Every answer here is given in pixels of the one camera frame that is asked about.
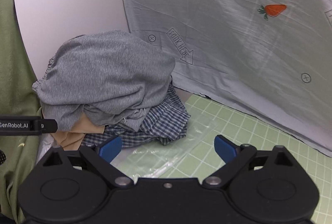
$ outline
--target white fabric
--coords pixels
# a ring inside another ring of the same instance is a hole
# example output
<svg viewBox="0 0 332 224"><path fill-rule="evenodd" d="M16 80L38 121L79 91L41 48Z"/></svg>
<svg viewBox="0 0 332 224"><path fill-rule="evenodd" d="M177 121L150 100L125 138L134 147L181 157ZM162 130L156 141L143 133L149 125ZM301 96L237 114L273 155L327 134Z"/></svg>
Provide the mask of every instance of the white fabric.
<svg viewBox="0 0 332 224"><path fill-rule="evenodd" d="M271 4L287 8L266 20L258 9ZM175 86L256 115L332 156L332 0L124 6L131 33L177 58Z"/></svg>

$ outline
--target green fabric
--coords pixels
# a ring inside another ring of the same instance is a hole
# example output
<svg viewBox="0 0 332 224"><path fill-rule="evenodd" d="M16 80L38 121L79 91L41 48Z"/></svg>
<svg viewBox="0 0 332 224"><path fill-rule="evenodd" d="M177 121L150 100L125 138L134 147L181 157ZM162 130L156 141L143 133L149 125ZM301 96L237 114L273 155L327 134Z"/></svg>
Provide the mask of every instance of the green fabric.
<svg viewBox="0 0 332 224"><path fill-rule="evenodd" d="M32 91L36 77L29 63L16 21L14 0L0 0L0 113L36 115L39 101ZM33 169L39 137L1 137L7 156L0 165L0 212L21 223L17 190Z"/></svg>

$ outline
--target beige cloth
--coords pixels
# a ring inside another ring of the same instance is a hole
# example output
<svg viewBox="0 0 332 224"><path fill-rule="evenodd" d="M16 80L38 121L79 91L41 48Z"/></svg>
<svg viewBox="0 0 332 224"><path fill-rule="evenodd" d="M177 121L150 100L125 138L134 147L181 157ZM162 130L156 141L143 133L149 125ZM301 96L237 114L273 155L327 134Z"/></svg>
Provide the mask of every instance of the beige cloth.
<svg viewBox="0 0 332 224"><path fill-rule="evenodd" d="M78 150L86 133L104 133L105 126L95 126L85 113L70 131L57 131L51 135L64 150Z"/></svg>

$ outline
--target pile of clothes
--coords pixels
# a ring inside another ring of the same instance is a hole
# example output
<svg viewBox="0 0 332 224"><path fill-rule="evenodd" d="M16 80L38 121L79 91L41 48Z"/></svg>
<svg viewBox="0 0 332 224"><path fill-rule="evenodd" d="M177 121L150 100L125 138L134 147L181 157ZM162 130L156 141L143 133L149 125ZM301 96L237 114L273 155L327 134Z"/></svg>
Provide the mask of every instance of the pile of clothes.
<svg viewBox="0 0 332 224"><path fill-rule="evenodd" d="M173 57L121 30L65 42L33 84L52 136L66 150L122 137L122 147L185 137L190 115L176 95Z"/></svg>

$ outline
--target grid pattern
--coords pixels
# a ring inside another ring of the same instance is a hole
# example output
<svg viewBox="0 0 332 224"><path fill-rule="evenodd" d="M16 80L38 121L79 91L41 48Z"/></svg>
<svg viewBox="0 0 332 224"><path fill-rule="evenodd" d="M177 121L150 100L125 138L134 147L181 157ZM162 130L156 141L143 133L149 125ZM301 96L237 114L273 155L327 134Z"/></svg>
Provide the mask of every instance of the grid pattern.
<svg viewBox="0 0 332 224"><path fill-rule="evenodd" d="M192 95L185 104L192 119L209 128L192 151L187 153L161 177L198 177L200 181L225 163L214 151L214 138L222 134L235 144L250 143L258 150L271 150L276 144L286 146L318 186L320 201L312 220L316 224L332 223L332 158L307 146L293 136L248 114L206 98Z"/></svg>
<svg viewBox="0 0 332 224"><path fill-rule="evenodd" d="M134 149L123 149L111 164L134 181L138 177L159 177L201 144L202 139L214 128L212 120L206 118L205 123L201 124L190 118L185 139L173 141L167 146L160 142L152 142Z"/></svg>

